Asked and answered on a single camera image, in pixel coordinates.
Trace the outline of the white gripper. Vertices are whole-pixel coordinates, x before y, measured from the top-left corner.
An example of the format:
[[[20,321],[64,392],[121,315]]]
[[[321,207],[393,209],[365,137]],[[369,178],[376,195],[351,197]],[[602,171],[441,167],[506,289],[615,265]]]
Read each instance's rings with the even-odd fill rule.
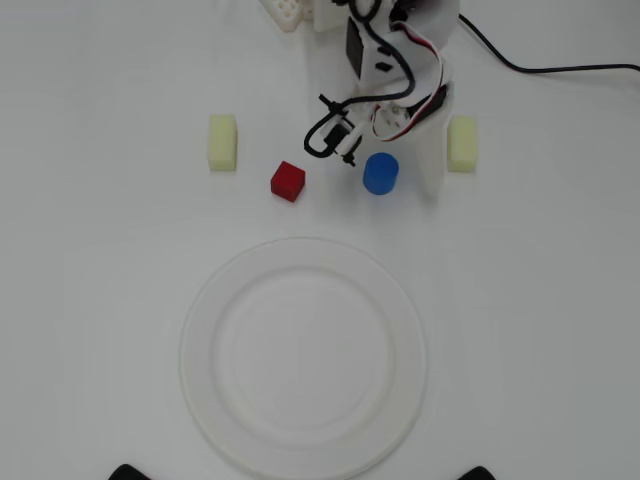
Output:
[[[423,190],[430,199],[439,196],[446,173],[446,106],[453,92],[454,82],[448,81],[435,94],[409,107],[392,103],[375,105],[369,117],[371,134],[376,140],[391,142],[411,132]],[[345,164],[355,165],[355,152],[367,125],[367,121],[361,121],[341,141]]]

